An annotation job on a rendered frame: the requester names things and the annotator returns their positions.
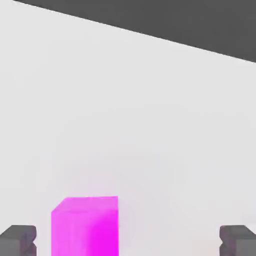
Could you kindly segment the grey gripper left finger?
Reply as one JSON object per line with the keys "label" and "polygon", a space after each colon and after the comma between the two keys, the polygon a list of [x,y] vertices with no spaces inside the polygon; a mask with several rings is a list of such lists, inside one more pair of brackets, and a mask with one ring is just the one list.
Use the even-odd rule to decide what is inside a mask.
{"label": "grey gripper left finger", "polygon": [[34,225],[11,225],[0,234],[0,256],[37,256]]}

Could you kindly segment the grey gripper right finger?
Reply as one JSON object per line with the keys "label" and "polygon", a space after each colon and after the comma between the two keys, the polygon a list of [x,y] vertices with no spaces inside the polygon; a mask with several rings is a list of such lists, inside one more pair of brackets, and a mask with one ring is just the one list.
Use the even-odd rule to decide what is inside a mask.
{"label": "grey gripper right finger", "polygon": [[222,225],[219,238],[219,256],[256,256],[256,234],[245,225]]}

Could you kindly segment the small magenta cube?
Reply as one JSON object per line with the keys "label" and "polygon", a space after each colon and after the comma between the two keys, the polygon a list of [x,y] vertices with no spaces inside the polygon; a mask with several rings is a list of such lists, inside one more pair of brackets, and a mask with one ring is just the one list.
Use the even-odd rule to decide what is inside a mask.
{"label": "small magenta cube", "polygon": [[118,197],[65,198],[51,212],[51,256],[119,256]]}

